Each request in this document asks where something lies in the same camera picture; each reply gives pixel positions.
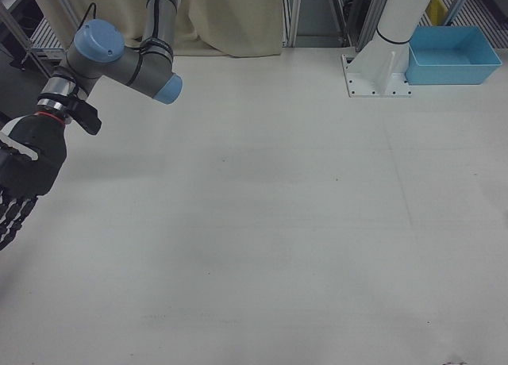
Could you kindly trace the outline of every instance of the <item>robotic hand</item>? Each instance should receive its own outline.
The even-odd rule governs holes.
[[[176,11],[181,0],[147,0],[148,19],[139,48],[127,48],[107,21],[88,21],[75,34],[66,57],[42,90],[34,115],[7,123],[0,132],[0,250],[10,243],[47,194],[67,149],[71,120],[96,135],[98,111],[86,100],[106,75],[162,103],[173,103],[182,79],[172,71]]]

